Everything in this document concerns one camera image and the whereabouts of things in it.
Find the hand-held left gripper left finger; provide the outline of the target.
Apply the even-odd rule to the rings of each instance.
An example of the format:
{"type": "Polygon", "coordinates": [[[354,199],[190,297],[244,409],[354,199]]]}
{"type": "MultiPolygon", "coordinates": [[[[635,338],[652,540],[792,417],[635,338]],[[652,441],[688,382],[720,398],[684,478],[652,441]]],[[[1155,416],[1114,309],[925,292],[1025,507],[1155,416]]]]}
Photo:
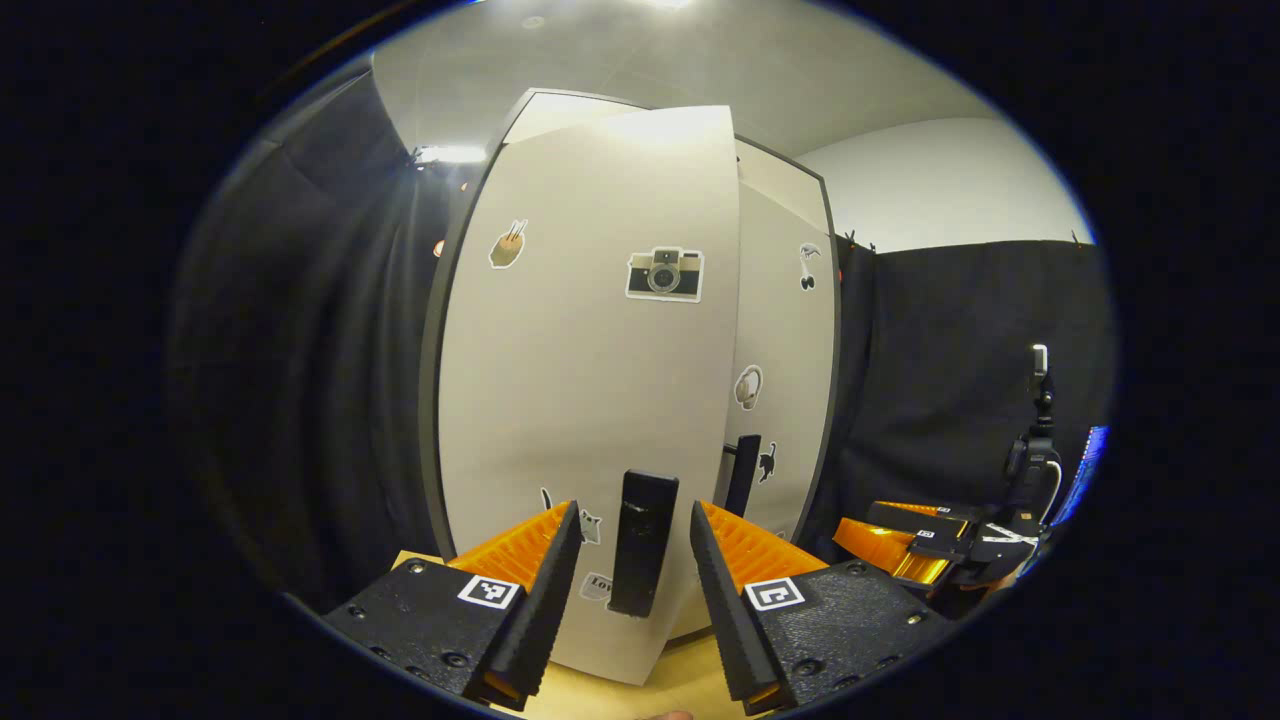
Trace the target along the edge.
{"type": "Polygon", "coordinates": [[[581,546],[577,502],[557,503],[448,562],[406,559],[323,620],[434,691],[521,711],[540,689],[581,546]]]}

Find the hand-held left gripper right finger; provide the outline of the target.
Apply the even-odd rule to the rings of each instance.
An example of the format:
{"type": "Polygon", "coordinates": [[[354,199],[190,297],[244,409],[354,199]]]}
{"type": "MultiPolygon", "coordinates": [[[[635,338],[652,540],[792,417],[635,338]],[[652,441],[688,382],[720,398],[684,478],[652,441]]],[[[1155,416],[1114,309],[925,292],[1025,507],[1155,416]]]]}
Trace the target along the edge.
{"type": "Polygon", "coordinates": [[[957,632],[872,564],[822,562],[713,503],[692,505],[689,539],[730,697],[748,715],[860,691],[957,632]]]}

